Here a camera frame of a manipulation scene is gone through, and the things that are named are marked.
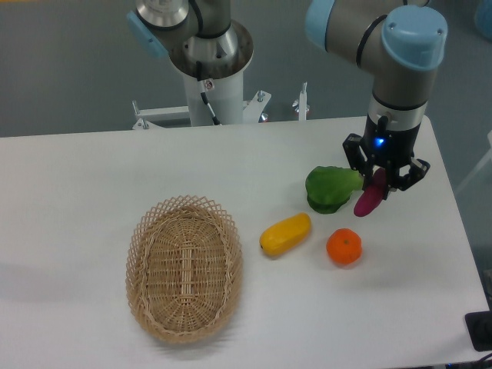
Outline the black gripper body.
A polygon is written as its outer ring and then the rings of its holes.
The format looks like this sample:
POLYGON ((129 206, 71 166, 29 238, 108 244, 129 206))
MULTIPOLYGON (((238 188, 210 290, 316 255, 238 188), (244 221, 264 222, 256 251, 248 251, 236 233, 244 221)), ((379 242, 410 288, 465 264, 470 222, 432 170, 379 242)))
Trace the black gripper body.
POLYGON ((409 165, 414 157, 414 144, 421 125, 405 131, 377 132, 377 124, 367 116, 362 150, 374 166, 385 168, 392 161, 397 168, 409 165))

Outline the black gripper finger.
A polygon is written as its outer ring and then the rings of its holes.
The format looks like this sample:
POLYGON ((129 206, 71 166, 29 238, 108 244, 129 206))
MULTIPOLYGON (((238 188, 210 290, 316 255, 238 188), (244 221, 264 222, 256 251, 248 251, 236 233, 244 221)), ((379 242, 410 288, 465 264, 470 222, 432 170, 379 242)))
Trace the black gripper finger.
POLYGON ((411 157, 409 170, 406 175, 400 175, 400 168, 397 168, 392 161, 387 162, 385 167, 386 185, 384 190, 384 200, 387 200, 389 194, 395 191, 406 191, 428 173, 431 165, 422 159, 411 157))
POLYGON ((342 147, 351 169, 356 171, 363 179, 363 188, 366 188, 373 177, 373 163, 364 157, 361 149, 362 137, 350 133, 344 140, 342 147))

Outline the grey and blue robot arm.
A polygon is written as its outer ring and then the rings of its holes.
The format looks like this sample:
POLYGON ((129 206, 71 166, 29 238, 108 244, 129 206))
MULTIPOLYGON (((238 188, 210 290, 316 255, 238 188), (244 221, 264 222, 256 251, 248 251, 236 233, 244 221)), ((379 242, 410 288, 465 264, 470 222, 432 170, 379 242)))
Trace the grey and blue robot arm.
MULTIPOLYGON (((243 123, 243 71, 253 56, 249 32, 228 1, 138 1, 128 27, 156 58, 181 73, 194 126, 243 123)), ((355 64, 374 79, 362 135, 343 148, 364 185, 384 173, 384 194, 418 183, 429 164, 414 155, 447 22, 425 1, 313 1, 304 29, 311 43, 355 64)))

